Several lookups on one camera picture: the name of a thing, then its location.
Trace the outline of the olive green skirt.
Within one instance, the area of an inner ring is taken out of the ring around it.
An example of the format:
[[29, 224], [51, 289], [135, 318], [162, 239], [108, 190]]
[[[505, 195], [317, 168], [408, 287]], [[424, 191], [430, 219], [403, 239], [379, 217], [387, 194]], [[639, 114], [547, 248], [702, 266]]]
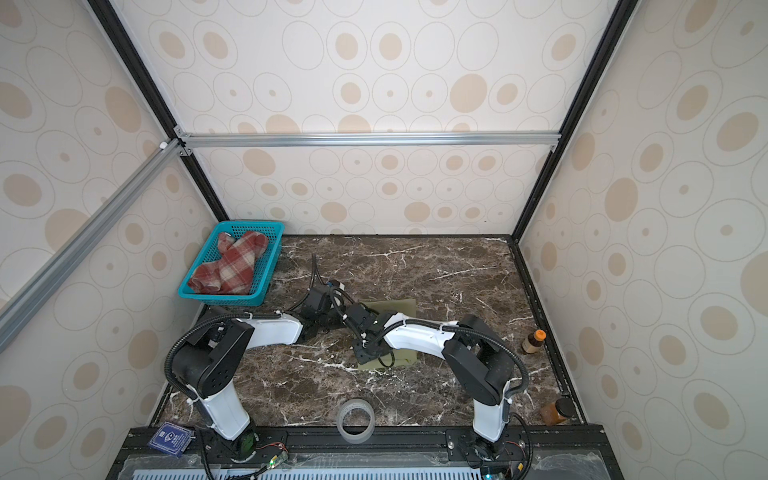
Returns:
[[[417, 314], [417, 302], [415, 299], [400, 300], [363, 300], [363, 303], [370, 309], [378, 312], [393, 311], [403, 313], [408, 316]], [[416, 351], [407, 349], [396, 349], [366, 363], [360, 363], [358, 368], [363, 371], [386, 370], [392, 367], [409, 367], [415, 365], [418, 361]]]

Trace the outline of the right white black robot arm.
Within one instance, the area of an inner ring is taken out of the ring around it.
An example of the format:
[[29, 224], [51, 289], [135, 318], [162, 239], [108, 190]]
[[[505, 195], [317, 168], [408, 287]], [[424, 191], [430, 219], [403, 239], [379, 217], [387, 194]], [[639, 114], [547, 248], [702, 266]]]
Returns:
[[401, 312], [376, 313], [356, 304], [342, 315], [356, 335], [356, 358], [365, 363], [395, 350], [413, 350], [445, 361], [473, 400], [475, 444], [495, 453], [512, 417], [514, 397], [530, 374], [522, 359], [481, 318], [459, 322], [418, 319]]

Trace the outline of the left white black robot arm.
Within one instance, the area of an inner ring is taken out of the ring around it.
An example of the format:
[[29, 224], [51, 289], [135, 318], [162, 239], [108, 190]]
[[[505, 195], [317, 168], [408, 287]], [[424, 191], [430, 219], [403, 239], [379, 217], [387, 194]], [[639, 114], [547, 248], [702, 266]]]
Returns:
[[214, 306], [171, 346], [166, 380], [192, 401], [213, 443], [236, 462], [250, 459], [257, 441], [251, 416], [234, 386], [245, 353], [272, 345], [301, 344], [344, 323], [336, 309], [252, 314]]

